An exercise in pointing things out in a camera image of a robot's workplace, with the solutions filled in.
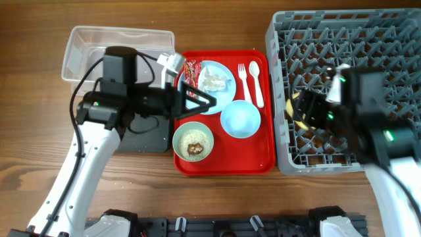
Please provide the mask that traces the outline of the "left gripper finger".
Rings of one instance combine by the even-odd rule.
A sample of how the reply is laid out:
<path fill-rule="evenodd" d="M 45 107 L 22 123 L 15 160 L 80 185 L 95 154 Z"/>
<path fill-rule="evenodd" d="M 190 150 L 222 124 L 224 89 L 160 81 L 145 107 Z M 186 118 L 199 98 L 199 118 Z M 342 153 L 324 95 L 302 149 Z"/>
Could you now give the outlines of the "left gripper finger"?
<path fill-rule="evenodd" d="M 179 116 L 179 119 L 185 119 L 187 117 L 192 117 L 194 115 L 198 115 L 200 113 L 207 112 L 213 106 L 214 106 L 214 104 L 212 104 L 212 103 L 205 103 L 205 104 L 199 105 L 198 107 L 188 109 L 184 105 L 184 106 L 182 106 L 182 110 L 181 110 L 181 114 Z"/>
<path fill-rule="evenodd" d="M 196 107 L 214 107 L 216 98 L 197 89 L 185 82 L 180 82 L 180 93 L 182 102 L 186 107 L 187 103 L 192 103 Z"/>

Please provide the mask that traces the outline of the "white tissue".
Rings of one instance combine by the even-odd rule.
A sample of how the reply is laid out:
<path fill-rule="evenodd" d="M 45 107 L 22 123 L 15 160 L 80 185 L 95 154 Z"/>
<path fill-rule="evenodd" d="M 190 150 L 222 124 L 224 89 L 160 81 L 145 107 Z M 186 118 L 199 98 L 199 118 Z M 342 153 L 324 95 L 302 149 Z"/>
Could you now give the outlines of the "white tissue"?
<path fill-rule="evenodd" d="M 209 67 L 205 67 L 200 72 L 198 78 L 198 89 L 204 92 L 219 92 L 226 89 L 227 76 L 214 74 Z"/>

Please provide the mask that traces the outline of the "red snack wrapper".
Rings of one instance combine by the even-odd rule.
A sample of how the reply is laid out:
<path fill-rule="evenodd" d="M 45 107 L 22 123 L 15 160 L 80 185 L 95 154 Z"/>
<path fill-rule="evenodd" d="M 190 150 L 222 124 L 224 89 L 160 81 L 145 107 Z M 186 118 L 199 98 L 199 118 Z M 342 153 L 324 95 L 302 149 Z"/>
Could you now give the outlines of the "red snack wrapper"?
<path fill-rule="evenodd" d="M 201 61 L 196 59 L 188 59 L 184 64 L 184 82 L 191 87 L 197 89 L 198 79 L 202 69 Z"/>

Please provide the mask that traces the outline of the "yellow cup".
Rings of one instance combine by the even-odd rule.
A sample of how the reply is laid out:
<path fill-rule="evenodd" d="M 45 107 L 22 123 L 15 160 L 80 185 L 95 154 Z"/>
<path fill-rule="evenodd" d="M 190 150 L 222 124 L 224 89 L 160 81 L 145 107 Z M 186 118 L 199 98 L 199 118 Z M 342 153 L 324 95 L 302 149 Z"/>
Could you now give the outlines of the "yellow cup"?
<path fill-rule="evenodd" d="M 300 128 L 308 130 L 308 127 L 300 121 L 300 119 L 297 117 L 297 115 L 293 114 L 293 107 L 292 107 L 292 103 L 291 100 L 288 99 L 285 103 L 285 109 L 287 114 L 291 117 L 291 119 L 296 123 L 296 125 L 298 125 Z"/>

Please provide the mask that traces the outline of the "light blue plate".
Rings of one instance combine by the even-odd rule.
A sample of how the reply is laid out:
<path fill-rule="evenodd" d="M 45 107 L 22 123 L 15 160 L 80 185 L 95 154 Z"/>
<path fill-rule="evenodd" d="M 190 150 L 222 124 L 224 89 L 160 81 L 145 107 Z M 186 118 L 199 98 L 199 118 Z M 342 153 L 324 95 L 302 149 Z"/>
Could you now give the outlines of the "light blue plate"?
<path fill-rule="evenodd" d="M 226 89 L 219 92 L 205 92 L 216 98 L 216 106 L 211 107 L 207 112 L 202 115 L 213 115 L 221 112 L 227 104 L 234 100 L 236 93 L 236 82 L 231 71 L 221 63 L 216 61 L 201 61 L 202 69 L 206 66 L 209 67 L 214 74 L 220 76 L 227 76 L 229 80 L 226 82 Z M 184 82 L 184 68 L 178 80 L 178 89 L 180 89 L 180 82 Z"/>

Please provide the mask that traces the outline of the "green bowl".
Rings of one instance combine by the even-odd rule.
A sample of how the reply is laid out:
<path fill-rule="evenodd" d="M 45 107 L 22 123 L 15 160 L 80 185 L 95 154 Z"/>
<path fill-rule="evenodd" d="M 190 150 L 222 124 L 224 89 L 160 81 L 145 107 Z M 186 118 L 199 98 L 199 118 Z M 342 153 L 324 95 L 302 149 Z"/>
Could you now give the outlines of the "green bowl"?
<path fill-rule="evenodd" d="M 202 161 L 211 154 L 214 136 L 201 122 L 187 122 L 176 129 L 172 145 L 175 154 L 184 161 Z"/>

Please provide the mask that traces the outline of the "brown food chunk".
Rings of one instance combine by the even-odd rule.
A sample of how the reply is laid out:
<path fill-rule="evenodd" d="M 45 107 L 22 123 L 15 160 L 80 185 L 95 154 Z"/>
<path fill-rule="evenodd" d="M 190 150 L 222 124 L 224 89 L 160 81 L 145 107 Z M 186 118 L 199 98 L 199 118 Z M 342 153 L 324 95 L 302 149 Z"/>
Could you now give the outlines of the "brown food chunk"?
<path fill-rule="evenodd" d="M 203 151 L 203 146 L 200 143 L 189 144 L 187 147 L 187 153 L 189 155 L 198 155 Z"/>

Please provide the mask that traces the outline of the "light blue bowl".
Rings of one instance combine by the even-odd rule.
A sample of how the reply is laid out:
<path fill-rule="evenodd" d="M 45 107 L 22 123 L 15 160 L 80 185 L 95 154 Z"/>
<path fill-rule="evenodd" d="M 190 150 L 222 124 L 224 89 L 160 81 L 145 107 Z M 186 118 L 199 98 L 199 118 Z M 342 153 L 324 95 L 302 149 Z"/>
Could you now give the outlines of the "light blue bowl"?
<path fill-rule="evenodd" d="M 253 136 L 260 128 L 259 110 L 250 102 L 235 100 L 221 112 L 222 129 L 233 138 L 244 139 Z"/>

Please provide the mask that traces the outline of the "white plastic fork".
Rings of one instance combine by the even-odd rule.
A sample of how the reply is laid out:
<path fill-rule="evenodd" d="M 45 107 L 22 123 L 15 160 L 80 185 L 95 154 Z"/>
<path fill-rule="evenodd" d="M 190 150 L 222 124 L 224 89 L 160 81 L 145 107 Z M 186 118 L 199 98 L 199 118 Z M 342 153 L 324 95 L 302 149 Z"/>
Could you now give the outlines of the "white plastic fork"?
<path fill-rule="evenodd" d="M 238 76 L 243 84 L 243 93 L 245 100 L 249 103 L 252 103 L 251 94 L 247 84 L 247 72 L 243 63 L 238 64 Z"/>

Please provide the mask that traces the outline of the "white plastic spoon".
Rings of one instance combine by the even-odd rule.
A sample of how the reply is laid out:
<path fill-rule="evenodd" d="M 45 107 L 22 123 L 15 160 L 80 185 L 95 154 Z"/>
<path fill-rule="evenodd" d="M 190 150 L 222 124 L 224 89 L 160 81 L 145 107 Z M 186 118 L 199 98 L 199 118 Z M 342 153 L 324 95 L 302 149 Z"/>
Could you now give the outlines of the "white plastic spoon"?
<path fill-rule="evenodd" d="M 256 103 L 258 108 L 264 107 L 264 98 L 262 95 L 262 90 L 259 82 L 259 74 L 260 74 L 260 68 L 256 61 L 251 61 L 249 64 L 249 72 L 251 76 L 253 77 L 254 83 L 255 83 L 255 96 L 256 96 Z"/>

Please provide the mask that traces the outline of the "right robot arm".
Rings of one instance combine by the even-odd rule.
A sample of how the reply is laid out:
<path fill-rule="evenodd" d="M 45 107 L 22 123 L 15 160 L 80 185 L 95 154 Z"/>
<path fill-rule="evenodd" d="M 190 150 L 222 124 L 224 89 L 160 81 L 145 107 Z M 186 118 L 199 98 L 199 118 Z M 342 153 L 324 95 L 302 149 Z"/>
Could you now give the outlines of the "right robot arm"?
<path fill-rule="evenodd" d="M 374 191 L 387 236 L 420 235 L 420 138 L 412 124 L 390 118 L 381 70 L 341 65 L 327 69 L 327 95 L 291 95 L 290 117 L 316 134 L 345 138 Z"/>

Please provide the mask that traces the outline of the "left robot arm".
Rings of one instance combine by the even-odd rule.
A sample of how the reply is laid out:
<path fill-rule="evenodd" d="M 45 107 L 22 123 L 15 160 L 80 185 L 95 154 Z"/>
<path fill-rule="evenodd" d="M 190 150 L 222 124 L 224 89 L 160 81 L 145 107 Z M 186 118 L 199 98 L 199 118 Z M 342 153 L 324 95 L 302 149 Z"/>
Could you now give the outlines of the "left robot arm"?
<path fill-rule="evenodd" d="M 12 229 L 9 236 L 143 236 L 137 214 L 109 209 L 99 221 L 86 226 L 105 166 L 118 149 L 136 115 L 184 119 L 208 111 L 216 98 L 183 83 L 152 88 L 137 82 L 137 59 L 153 57 L 131 47 L 111 46 L 96 63 L 103 75 L 74 106 L 70 119 L 74 137 L 68 155 L 45 202 L 26 230 Z"/>

